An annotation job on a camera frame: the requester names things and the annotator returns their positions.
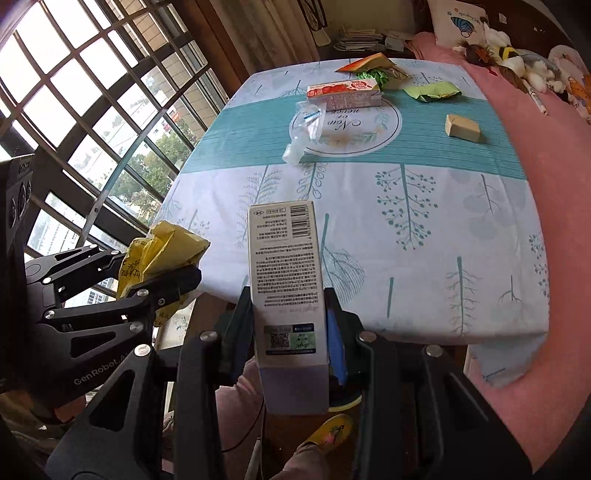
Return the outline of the yellow paper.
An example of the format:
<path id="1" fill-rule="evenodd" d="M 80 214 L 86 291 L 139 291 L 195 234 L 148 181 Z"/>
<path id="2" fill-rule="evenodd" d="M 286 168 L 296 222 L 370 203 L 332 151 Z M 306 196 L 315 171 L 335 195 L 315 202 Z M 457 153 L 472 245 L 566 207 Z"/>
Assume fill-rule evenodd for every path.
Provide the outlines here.
<path id="1" fill-rule="evenodd" d="M 124 298 L 134 286 L 181 267 L 197 270 L 211 242 L 165 220 L 155 224 L 146 237 L 135 238 L 122 260 L 117 278 L 116 299 Z"/>

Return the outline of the white purple long box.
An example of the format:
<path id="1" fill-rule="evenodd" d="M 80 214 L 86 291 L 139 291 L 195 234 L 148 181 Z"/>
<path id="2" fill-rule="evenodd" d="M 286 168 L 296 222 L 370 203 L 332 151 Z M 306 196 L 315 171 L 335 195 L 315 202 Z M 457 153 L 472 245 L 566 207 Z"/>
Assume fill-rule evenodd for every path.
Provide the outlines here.
<path id="1" fill-rule="evenodd" d="M 267 411 L 324 414 L 329 351 L 314 203 L 249 207 L 249 280 Z"/>

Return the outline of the clear plastic bottle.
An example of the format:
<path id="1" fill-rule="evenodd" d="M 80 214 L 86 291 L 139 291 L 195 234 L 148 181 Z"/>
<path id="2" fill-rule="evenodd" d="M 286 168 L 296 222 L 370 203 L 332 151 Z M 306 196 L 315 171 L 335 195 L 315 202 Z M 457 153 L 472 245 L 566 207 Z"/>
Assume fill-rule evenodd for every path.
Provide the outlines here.
<path id="1" fill-rule="evenodd" d="M 283 152 L 283 162 L 290 166 L 301 163 L 304 154 L 322 137 L 324 130 L 325 102 L 311 103 L 301 101 L 297 103 L 297 111 L 290 122 L 290 143 Z"/>

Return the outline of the small beige box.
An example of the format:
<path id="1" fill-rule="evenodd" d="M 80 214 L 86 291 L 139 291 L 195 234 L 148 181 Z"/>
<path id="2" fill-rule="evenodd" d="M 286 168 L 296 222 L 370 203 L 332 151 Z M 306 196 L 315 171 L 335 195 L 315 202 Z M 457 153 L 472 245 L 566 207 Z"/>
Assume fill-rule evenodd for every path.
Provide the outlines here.
<path id="1" fill-rule="evenodd" d="M 481 138 L 481 129 L 476 121 L 456 114 L 446 116 L 445 132 L 449 137 L 474 143 L 479 143 Z"/>

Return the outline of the red white milk carton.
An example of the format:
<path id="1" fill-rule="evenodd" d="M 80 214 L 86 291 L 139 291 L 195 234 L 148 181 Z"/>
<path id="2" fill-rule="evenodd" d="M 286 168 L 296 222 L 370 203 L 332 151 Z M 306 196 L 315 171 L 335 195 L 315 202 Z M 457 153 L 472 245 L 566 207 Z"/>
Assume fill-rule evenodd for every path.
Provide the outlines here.
<path id="1" fill-rule="evenodd" d="M 308 86 L 307 100 L 327 111 L 379 107 L 382 91 L 373 78 L 344 80 Z"/>

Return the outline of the green wrapper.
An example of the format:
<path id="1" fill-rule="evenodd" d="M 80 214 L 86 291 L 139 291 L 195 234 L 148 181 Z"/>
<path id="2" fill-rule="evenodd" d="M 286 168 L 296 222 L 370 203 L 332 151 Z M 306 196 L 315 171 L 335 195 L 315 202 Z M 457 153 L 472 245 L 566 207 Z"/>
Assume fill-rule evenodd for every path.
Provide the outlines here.
<path id="1" fill-rule="evenodd" d="M 363 72 L 358 72 L 356 77 L 359 79 L 373 79 L 376 81 L 378 87 L 384 90 L 392 90 L 394 88 L 394 77 L 390 69 L 374 68 Z"/>

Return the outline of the light green paper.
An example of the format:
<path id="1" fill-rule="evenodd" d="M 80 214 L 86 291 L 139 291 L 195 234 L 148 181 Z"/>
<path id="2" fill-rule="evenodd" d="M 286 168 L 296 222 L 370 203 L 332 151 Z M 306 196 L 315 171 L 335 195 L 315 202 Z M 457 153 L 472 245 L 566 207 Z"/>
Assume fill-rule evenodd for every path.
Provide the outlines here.
<path id="1" fill-rule="evenodd" d="M 445 100 L 462 94 L 462 91 L 449 81 L 412 85 L 405 87 L 404 91 L 414 100 L 423 103 Z"/>

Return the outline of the orange snack wrapper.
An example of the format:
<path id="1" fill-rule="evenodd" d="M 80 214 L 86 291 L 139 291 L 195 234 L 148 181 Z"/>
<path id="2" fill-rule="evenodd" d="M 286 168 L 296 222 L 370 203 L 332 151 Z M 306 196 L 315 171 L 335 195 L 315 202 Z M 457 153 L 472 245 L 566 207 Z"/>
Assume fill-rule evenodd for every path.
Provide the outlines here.
<path id="1" fill-rule="evenodd" d="M 360 60 L 353 61 L 348 65 L 342 66 L 338 69 L 339 73 L 363 73 L 370 70 L 382 70 L 391 75 L 394 79 L 404 80 L 408 78 L 408 74 L 399 67 L 396 63 L 391 61 L 386 55 L 379 52 Z"/>

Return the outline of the blue yellow trash bin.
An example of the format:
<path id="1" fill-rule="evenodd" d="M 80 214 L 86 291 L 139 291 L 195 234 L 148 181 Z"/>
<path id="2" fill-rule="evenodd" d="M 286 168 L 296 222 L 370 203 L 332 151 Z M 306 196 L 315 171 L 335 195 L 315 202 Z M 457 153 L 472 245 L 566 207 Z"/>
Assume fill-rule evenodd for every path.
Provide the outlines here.
<path id="1" fill-rule="evenodd" d="M 359 405 L 363 399 L 363 390 L 346 385 L 329 386 L 329 412 L 338 413 Z"/>

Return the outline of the pink trouser leg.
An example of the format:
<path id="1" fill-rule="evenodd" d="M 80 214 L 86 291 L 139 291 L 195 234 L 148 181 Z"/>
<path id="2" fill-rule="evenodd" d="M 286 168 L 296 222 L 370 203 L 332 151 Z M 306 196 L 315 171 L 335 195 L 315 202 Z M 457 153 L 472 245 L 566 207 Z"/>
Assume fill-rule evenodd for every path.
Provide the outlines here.
<path id="1" fill-rule="evenodd" d="M 222 453 L 233 453 L 249 439 L 263 413 L 263 387 L 256 359 L 245 363 L 235 385 L 220 386 L 215 400 Z"/>
<path id="2" fill-rule="evenodd" d="M 329 466 L 325 453 L 313 443 L 302 444 L 284 464 L 283 469 L 273 476 L 273 480 L 327 480 Z"/>

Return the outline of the right pink trouser leg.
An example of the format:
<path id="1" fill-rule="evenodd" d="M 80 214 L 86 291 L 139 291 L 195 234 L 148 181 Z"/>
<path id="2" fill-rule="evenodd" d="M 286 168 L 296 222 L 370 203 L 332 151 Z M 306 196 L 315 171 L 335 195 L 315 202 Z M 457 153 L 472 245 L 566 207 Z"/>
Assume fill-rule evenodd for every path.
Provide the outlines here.
<path id="1" fill-rule="evenodd" d="M 273 480 L 327 480 L 329 466 L 325 453 L 313 443 L 302 444 L 284 464 L 283 469 L 273 476 Z"/>

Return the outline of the pink bed sheet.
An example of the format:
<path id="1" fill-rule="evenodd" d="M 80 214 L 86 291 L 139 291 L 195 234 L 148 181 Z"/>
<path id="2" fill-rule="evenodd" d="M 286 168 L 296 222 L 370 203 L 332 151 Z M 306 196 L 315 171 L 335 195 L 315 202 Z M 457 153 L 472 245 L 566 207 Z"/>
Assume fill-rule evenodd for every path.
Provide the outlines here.
<path id="1" fill-rule="evenodd" d="M 494 388 L 472 363 L 469 377 L 520 442 L 534 469 L 565 444 L 590 395 L 590 127 L 546 94 L 542 114 L 524 93 L 437 45 L 411 41 L 421 59 L 460 65 L 501 119 L 535 198 L 550 284 L 547 340 L 520 379 Z"/>

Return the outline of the white butterfly pillow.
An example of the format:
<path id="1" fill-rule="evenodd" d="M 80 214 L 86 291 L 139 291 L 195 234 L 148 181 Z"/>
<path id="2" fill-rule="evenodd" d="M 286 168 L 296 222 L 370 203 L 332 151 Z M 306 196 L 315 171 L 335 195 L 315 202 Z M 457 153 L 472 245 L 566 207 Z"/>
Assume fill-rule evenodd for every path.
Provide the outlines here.
<path id="1" fill-rule="evenodd" d="M 462 42 L 486 42 L 482 19 L 487 19 L 488 16 L 483 8 L 445 0 L 429 0 L 428 5 L 438 46 L 453 48 Z"/>

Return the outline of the bear pattern blanket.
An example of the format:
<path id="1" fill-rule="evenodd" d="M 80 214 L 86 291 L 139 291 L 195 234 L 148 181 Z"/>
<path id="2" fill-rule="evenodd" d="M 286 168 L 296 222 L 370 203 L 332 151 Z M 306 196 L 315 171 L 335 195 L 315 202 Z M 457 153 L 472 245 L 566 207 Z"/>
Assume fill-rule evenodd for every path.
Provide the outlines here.
<path id="1" fill-rule="evenodd" d="M 568 102 L 590 123 L 590 71 L 582 57 L 571 47 L 557 45 L 550 51 L 549 60 L 560 71 Z"/>

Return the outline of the window frame grid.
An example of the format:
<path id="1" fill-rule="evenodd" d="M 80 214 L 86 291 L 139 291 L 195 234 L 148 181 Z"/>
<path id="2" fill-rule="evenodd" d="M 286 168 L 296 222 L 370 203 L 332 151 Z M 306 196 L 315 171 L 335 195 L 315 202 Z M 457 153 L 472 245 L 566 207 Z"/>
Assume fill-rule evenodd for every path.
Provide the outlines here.
<path id="1" fill-rule="evenodd" d="M 170 1 L 3 2 L 1 156 L 36 160 L 25 259 L 178 222 L 178 175 L 226 100 Z"/>

